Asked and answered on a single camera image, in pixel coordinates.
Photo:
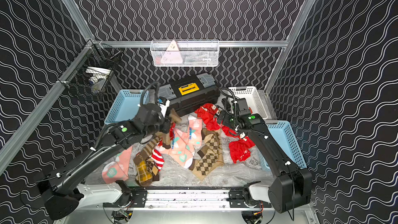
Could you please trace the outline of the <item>red penguin sock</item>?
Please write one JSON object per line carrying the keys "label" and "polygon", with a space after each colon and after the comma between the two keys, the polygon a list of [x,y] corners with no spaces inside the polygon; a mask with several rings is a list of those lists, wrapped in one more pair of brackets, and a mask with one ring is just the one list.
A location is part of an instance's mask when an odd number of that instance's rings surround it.
{"label": "red penguin sock", "polygon": [[231,138],[240,138],[240,135],[237,134],[233,129],[226,127],[226,126],[222,126],[222,131],[223,133],[227,136],[227,137],[231,137]]}

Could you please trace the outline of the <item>yellow brown plaid sock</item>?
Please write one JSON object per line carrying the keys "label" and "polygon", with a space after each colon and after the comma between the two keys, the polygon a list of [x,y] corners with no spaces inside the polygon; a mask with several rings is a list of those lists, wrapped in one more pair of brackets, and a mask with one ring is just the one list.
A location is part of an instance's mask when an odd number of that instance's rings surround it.
{"label": "yellow brown plaid sock", "polygon": [[140,186],[150,186],[154,181],[160,180],[160,171],[151,157],[144,159],[138,153],[133,161],[137,170],[135,180]]}

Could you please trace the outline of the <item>red santa sock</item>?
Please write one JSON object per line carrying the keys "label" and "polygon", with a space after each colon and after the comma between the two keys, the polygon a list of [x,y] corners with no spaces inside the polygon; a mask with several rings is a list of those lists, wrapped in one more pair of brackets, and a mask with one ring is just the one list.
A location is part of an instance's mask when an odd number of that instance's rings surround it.
{"label": "red santa sock", "polygon": [[222,125],[217,122],[216,114],[219,113],[219,110],[216,105],[206,103],[200,106],[194,113],[197,114],[198,118],[202,119],[207,130],[218,131],[222,128]]}

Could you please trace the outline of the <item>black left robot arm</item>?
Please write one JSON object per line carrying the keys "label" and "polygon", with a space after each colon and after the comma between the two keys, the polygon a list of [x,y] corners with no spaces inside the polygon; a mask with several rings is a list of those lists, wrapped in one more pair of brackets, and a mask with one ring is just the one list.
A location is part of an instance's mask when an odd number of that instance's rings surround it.
{"label": "black left robot arm", "polygon": [[141,105],[133,119],[112,124],[93,148],[59,169],[38,174],[36,185],[50,219],[61,219],[77,209],[84,197],[77,186],[105,161],[148,136],[168,133],[170,113],[171,107],[162,104]]}

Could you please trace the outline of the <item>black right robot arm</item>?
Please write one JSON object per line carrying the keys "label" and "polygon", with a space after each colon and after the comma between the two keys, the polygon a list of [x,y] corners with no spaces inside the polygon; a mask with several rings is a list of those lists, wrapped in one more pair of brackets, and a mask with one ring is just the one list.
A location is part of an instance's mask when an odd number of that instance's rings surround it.
{"label": "black right robot arm", "polygon": [[280,147],[259,114],[252,114],[245,99],[232,100],[232,113],[222,111],[219,124],[236,134],[243,134],[256,145],[271,172],[273,182],[245,186],[247,203],[267,202],[278,213],[288,212],[307,205],[311,201],[312,175],[307,168],[300,168]]}

